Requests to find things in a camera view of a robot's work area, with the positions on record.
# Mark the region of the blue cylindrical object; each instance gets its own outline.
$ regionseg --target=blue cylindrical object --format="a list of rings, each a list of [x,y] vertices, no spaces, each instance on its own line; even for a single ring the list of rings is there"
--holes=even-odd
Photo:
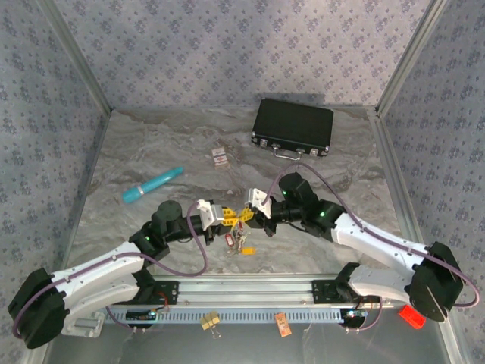
[[[137,199],[139,199],[145,193],[148,193],[151,190],[154,190],[155,188],[161,186],[162,184],[167,183],[169,180],[175,178],[182,172],[183,167],[178,167],[166,173],[160,174],[158,177],[155,177],[152,180],[145,182],[141,186],[130,188],[123,193],[123,201],[125,203],[132,203],[133,201],[137,201]]]

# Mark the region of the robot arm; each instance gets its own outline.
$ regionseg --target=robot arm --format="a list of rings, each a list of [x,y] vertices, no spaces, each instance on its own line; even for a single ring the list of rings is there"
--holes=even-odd
[[[334,290],[314,292],[320,302],[352,302],[357,297],[379,296],[410,303],[420,314],[443,322],[462,291],[463,281],[450,270],[422,255],[431,255],[459,270],[451,250],[435,242],[432,246],[414,243],[382,231],[357,218],[357,226],[344,208],[334,202],[318,199],[310,184],[298,173],[287,174],[279,182],[284,201],[273,198],[263,204],[266,194],[249,191],[247,203],[258,212],[252,226],[264,228],[268,236],[276,233],[279,223],[300,221],[306,231],[333,243],[349,246],[370,256],[389,270],[370,270],[349,263],[339,274]],[[394,244],[384,242],[364,229]]]
[[[397,249],[355,226],[342,206],[318,199],[308,181],[298,173],[287,174],[279,185],[284,196],[280,202],[272,197],[265,201],[266,193],[249,190],[246,205],[254,215],[246,224],[251,228],[264,229],[271,237],[278,224],[299,221],[307,233],[357,249],[393,269],[372,270],[349,263],[335,280],[312,283],[315,304],[365,302],[366,297],[378,296],[410,303],[429,319],[445,321],[462,291],[462,280],[441,265],[410,252],[432,254],[458,268],[449,248],[438,242],[431,247],[408,242],[359,219],[380,236],[406,247],[404,251]],[[199,200],[197,209],[199,214],[189,220],[196,235],[205,238],[206,245],[214,236],[229,232],[230,225],[225,223],[221,206]],[[99,335],[96,327],[80,332],[79,320],[111,304],[149,302],[155,281],[146,267],[170,252],[170,242],[191,236],[180,204],[166,201],[140,231],[109,253],[52,275],[43,268],[34,271],[8,307],[16,322],[14,333],[30,349],[49,342],[61,332],[96,337]],[[85,269],[88,271],[77,275]],[[39,294],[47,287],[51,288]],[[100,327],[102,318],[97,318],[97,322]]]

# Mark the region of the metal corner post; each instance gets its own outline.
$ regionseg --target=metal corner post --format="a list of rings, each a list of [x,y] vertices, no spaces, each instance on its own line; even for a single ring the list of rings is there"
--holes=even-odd
[[[421,234],[418,220],[416,219],[415,211],[411,204],[411,198],[409,197],[386,125],[373,109],[368,110],[368,117],[402,236],[419,243],[424,243],[424,238]],[[463,335],[464,331],[458,320],[456,311],[451,311],[448,320],[440,323],[438,327],[451,364],[473,362],[470,347],[466,343],[465,336]]]
[[[45,17],[51,24],[52,30],[58,36],[64,50],[73,66],[77,69],[81,80],[86,84],[86,87],[91,93],[91,97],[97,104],[105,118],[108,118],[111,113],[111,108],[108,104],[105,94],[102,92],[99,83],[88,65],[86,58],[84,57],[81,49],[76,43],[73,34],[69,31],[61,12],[53,0],[37,0],[37,4],[44,12]]]
[[[387,83],[379,102],[377,103],[377,115],[382,118],[397,97],[405,79],[411,73],[418,57],[426,45],[434,27],[446,9],[449,0],[431,0],[426,11],[418,24],[415,34],[409,41],[401,60],[397,64],[391,79]]]

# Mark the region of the gray marble floor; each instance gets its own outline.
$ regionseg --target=gray marble floor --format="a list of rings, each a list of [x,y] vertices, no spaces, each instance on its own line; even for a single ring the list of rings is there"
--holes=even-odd
[[[113,111],[68,266],[123,243],[167,199],[178,201],[184,210],[196,199],[213,199],[241,209],[246,189],[266,190],[289,161],[275,158],[250,142],[255,116],[256,110],[248,108]],[[227,151],[228,171],[214,168],[211,150],[219,146]],[[328,177],[357,215],[399,234],[365,109],[335,110],[330,154],[326,158],[305,156],[303,160]],[[183,166],[185,173],[170,183],[129,205],[121,199],[126,189],[177,166]],[[320,197],[335,200],[310,172],[300,173]],[[272,238],[253,230],[246,245],[255,247],[256,254],[228,256],[223,237],[217,237],[206,249],[208,271],[337,273],[347,262],[377,265],[359,252],[287,226],[278,227]],[[202,257],[195,243],[172,243],[164,263],[196,271],[202,266]]]

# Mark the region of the wall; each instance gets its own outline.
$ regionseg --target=wall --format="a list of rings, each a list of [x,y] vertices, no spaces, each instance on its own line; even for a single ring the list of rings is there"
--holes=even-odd
[[[0,7],[0,362],[18,362],[7,305],[34,269],[58,268],[104,126],[34,0]]]
[[[451,246],[483,291],[485,4],[450,3],[384,120],[426,241]],[[463,318],[474,357],[485,362],[483,300]]]
[[[110,105],[132,108],[376,105],[429,0],[56,2]]]

